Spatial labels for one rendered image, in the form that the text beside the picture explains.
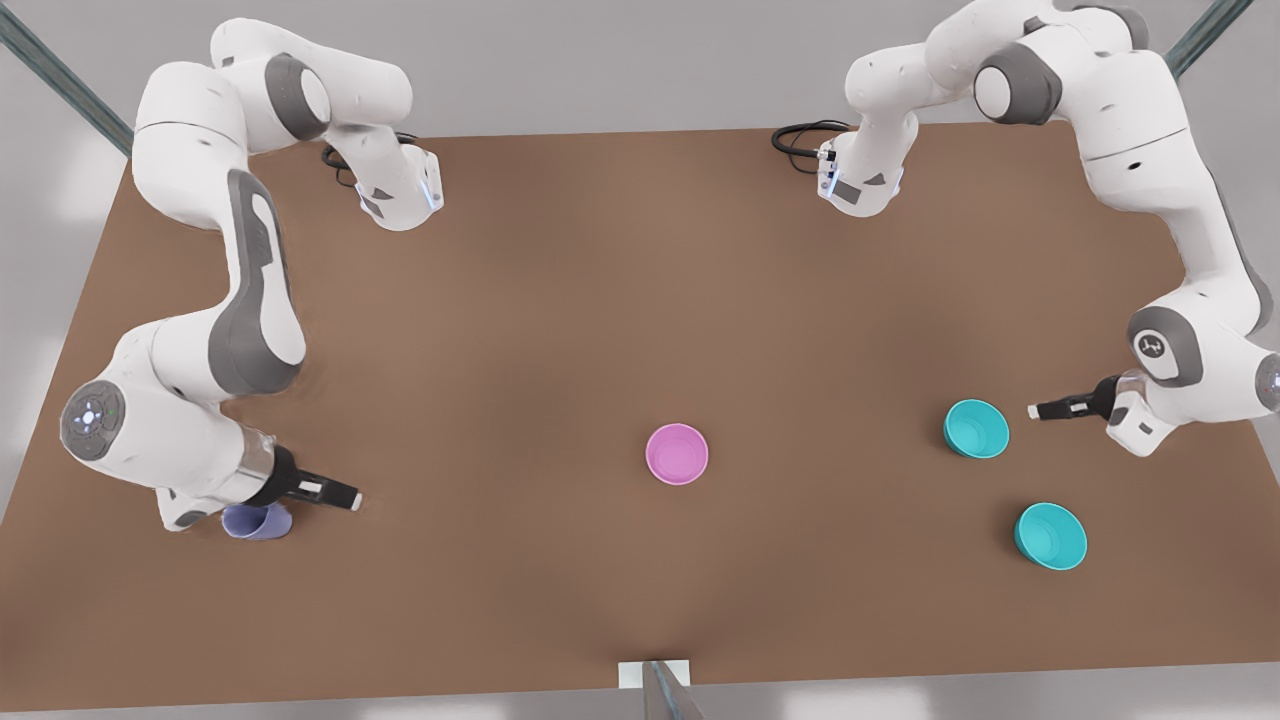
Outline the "lavender blue bowl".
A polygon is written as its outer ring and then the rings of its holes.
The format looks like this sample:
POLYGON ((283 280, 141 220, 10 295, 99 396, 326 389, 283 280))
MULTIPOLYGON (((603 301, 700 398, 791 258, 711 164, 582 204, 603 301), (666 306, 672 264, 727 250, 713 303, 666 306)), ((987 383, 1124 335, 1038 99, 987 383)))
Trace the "lavender blue bowl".
POLYGON ((262 507, 232 505, 221 511, 224 532, 236 539, 273 541, 287 536, 293 527, 291 511, 279 502, 262 507))

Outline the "teal bowl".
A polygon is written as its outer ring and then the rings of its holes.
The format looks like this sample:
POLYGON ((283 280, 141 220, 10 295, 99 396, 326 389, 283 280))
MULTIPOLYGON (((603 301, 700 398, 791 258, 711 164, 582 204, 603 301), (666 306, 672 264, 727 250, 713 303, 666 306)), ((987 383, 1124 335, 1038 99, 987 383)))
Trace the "teal bowl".
POLYGON ((946 413, 943 439, 955 454, 964 457, 991 459, 1007 448, 1010 427, 996 406, 983 400, 965 398, 946 413))
POLYGON ((1030 562, 1055 571, 1078 568, 1088 552, 1088 536, 1080 520, 1056 503, 1039 502, 1024 509, 1012 537, 1030 562))

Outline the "pink bowl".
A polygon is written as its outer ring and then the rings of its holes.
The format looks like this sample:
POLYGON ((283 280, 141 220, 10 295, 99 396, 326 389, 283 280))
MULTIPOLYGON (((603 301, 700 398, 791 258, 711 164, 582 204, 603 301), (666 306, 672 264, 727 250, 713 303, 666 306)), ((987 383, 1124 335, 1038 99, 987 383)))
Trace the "pink bowl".
POLYGON ((686 486, 699 479, 709 464, 709 445, 696 428, 671 423, 655 429, 646 441, 649 471, 668 486, 686 486))

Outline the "silver frame post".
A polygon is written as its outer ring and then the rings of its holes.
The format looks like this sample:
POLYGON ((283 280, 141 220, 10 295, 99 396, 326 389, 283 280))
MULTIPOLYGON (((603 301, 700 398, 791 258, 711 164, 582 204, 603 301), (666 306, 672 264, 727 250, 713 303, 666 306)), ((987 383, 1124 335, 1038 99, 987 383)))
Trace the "silver frame post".
POLYGON ((4 3, 0 3, 0 44, 111 146, 131 158, 134 131, 4 3))
POLYGON ((690 691, 690 661, 644 660, 617 664, 618 688, 641 689, 645 720, 707 720, 690 691))
POLYGON ((1201 17, 1165 53, 1164 59, 1175 81, 1239 19, 1254 0, 1213 0, 1201 17))

